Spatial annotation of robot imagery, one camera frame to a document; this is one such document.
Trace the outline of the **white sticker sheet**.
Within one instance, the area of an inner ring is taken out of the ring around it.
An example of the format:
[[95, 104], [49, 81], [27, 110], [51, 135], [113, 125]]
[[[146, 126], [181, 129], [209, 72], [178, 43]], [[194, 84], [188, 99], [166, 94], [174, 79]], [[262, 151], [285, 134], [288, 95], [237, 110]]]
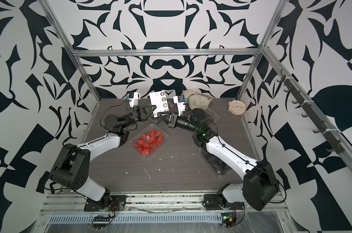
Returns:
[[169, 105], [164, 90], [158, 92], [152, 92], [149, 94], [151, 105], [155, 105], [156, 109], [153, 112], [154, 118], [158, 117], [159, 112], [168, 112]]

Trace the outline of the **strawberry clamshell box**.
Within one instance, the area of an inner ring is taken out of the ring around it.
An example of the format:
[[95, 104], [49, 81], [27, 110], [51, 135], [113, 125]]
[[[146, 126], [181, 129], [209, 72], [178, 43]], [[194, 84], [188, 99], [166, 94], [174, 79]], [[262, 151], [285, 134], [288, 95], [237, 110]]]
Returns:
[[141, 156], [147, 157], [160, 148], [166, 138], [166, 133], [152, 123], [132, 138], [128, 144]]

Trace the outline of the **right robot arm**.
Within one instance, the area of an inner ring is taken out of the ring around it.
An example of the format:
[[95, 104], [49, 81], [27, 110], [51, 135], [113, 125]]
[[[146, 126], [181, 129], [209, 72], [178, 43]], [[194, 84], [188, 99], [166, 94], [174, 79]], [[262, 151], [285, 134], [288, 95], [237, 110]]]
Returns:
[[209, 119], [203, 109], [193, 109], [190, 117], [179, 116], [174, 112], [159, 112], [157, 115], [170, 128], [191, 131], [196, 146], [220, 159], [242, 179], [241, 184], [227, 184], [218, 191], [221, 206], [248, 203], [261, 211], [280, 191], [281, 183], [275, 178], [271, 164], [264, 159], [257, 161], [225, 142], [218, 130], [209, 126]]

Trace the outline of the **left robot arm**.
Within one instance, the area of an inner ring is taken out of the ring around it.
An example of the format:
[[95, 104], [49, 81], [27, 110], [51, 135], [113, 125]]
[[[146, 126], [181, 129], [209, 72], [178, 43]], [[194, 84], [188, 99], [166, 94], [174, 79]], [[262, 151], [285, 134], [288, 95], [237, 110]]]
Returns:
[[66, 144], [62, 147], [49, 179], [84, 196], [100, 208], [109, 207], [110, 191], [89, 176], [90, 162], [105, 152], [124, 145], [129, 136], [127, 127], [146, 121], [155, 105], [134, 106], [123, 116], [107, 115], [103, 128], [107, 133], [87, 143]]

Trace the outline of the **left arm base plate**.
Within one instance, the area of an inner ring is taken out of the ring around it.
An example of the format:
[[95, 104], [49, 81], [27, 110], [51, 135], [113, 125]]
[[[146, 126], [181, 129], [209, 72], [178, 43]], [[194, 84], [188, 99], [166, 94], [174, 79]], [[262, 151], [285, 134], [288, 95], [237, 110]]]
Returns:
[[125, 209], [126, 199], [126, 195], [105, 195], [100, 201], [94, 201], [87, 198], [84, 211], [122, 211]]

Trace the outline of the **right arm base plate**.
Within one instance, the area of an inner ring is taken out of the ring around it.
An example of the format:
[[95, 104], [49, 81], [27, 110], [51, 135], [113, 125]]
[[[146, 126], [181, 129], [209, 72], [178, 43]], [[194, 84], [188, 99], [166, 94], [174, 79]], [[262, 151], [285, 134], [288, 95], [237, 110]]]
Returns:
[[206, 210], [243, 210], [244, 203], [229, 203], [222, 194], [205, 194], [202, 201]]

